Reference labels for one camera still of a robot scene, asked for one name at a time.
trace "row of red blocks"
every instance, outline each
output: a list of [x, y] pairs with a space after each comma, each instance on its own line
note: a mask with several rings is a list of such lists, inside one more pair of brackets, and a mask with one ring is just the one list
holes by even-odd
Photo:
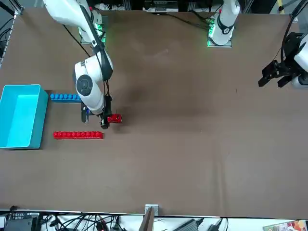
[[101, 140], [103, 133], [100, 131], [55, 131], [56, 140]]

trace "blue lego brick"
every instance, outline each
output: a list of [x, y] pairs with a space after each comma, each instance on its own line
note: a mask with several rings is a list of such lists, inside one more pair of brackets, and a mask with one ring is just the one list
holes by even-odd
[[77, 94], [50, 94], [50, 99], [55, 103], [81, 103]]

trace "red building block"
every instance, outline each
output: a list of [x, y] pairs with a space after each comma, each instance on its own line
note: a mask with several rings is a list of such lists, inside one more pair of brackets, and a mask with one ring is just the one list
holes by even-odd
[[100, 131], [55, 131], [56, 140], [101, 140], [103, 133]]
[[107, 118], [108, 123], [110, 124], [120, 124], [122, 123], [122, 115], [121, 114], [112, 114]]

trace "brown table surface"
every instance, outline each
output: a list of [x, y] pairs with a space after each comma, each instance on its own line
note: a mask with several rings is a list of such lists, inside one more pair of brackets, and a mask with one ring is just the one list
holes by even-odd
[[[239, 15], [224, 49], [169, 16], [102, 13], [123, 124], [103, 141], [56, 141], [55, 130], [100, 130], [99, 120], [84, 125], [80, 105], [50, 102], [40, 150], [0, 151], [0, 206], [143, 213], [159, 204], [164, 215], [307, 218], [307, 91], [257, 86], [289, 17]], [[45, 9], [26, 9], [0, 88], [75, 92], [73, 66], [85, 58]]]

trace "cyan plastic bin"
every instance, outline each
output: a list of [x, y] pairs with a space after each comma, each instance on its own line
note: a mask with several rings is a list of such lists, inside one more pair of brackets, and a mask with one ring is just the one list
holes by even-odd
[[0, 148], [38, 149], [48, 94], [40, 85], [5, 85], [0, 100]]

